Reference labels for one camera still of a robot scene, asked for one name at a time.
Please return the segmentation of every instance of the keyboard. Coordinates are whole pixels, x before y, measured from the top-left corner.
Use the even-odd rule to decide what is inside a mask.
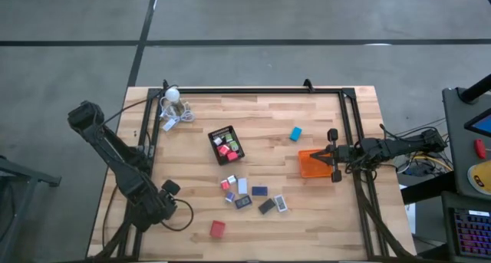
[[[491,258],[491,218],[489,212],[453,209],[456,244],[462,256]]]

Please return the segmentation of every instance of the concrete floor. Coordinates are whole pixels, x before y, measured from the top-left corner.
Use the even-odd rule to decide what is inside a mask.
[[[137,40],[148,2],[0,0],[0,41]],[[491,38],[487,0],[158,0],[155,11],[157,40]],[[36,192],[17,261],[84,257],[105,167],[66,117],[86,99],[116,112],[135,50],[0,47],[0,154],[63,176]],[[491,45],[146,48],[136,84],[375,85],[397,132],[443,117],[441,90],[486,76],[490,58]],[[440,206],[417,209],[418,235],[444,236]]]

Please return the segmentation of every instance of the black tray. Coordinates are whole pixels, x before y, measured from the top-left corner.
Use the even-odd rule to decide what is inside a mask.
[[[215,137],[217,137],[217,136],[224,137],[227,133],[230,133],[232,135],[232,138],[237,142],[237,145],[239,145],[239,150],[236,151],[237,152],[237,155],[239,157],[237,159],[232,160],[232,161],[229,161],[229,159],[227,158],[227,156],[220,156],[220,154],[218,153],[218,150],[217,150],[217,145],[213,142],[213,140],[215,139]],[[240,145],[239,138],[237,137],[237,134],[234,131],[234,129],[233,129],[232,126],[227,126],[227,127],[222,128],[220,130],[216,130],[216,131],[213,131],[211,133],[208,133],[208,138],[209,138],[209,141],[212,144],[213,152],[215,153],[216,160],[218,161],[218,164],[219,165],[224,165],[224,164],[227,164],[227,163],[232,163],[232,162],[234,162],[236,160],[239,160],[239,159],[243,158],[246,155],[244,153],[244,150],[242,150],[242,146]]]

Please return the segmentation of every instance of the wooden tabletop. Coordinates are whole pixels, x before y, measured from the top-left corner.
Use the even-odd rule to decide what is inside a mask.
[[[374,87],[354,87],[366,137],[383,137],[382,116]],[[147,96],[146,87],[128,89],[125,106]],[[172,179],[181,186],[177,198],[194,208],[193,224],[183,232],[154,225],[143,234],[141,260],[341,260],[365,259],[358,206],[351,175],[333,184],[330,178],[303,179],[298,151],[322,149],[326,133],[338,128],[339,144],[346,143],[341,108],[334,94],[189,94],[196,120],[160,131],[153,181],[161,186]],[[117,135],[136,145],[144,104],[125,111]],[[350,111],[351,130],[356,132]],[[245,157],[219,166],[207,133],[233,125]],[[298,142],[289,139],[301,127]],[[268,186],[269,197],[282,194],[287,212],[273,209],[262,215],[258,206],[266,197],[252,197],[252,206],[237,210],[225,201],[220,181],[245,177],[251,186]],[[382,218],[398,241],[415,254],[397,177],[392,168],[381,168],[375,180]],[[115,187],[109,171],[97,213],[88,255],[101,250],[102,223]],[[126,199],[118,192],[107,218],[106,242],[123,219]],[[180,227],[189,221],[184,204],[167,223]],[[226,223],[222,239],[209,236],[213,220]],[[372,239],[377,247],[374,227]]]

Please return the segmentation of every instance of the orange bin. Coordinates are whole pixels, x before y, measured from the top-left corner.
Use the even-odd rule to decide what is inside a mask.
[[[310,154],[321,150],[300,150],[298,151],[298,161],[300,162],[300,175],[302,178],[320,178],[331,176],[332,166],[320,160],[310,157]]]

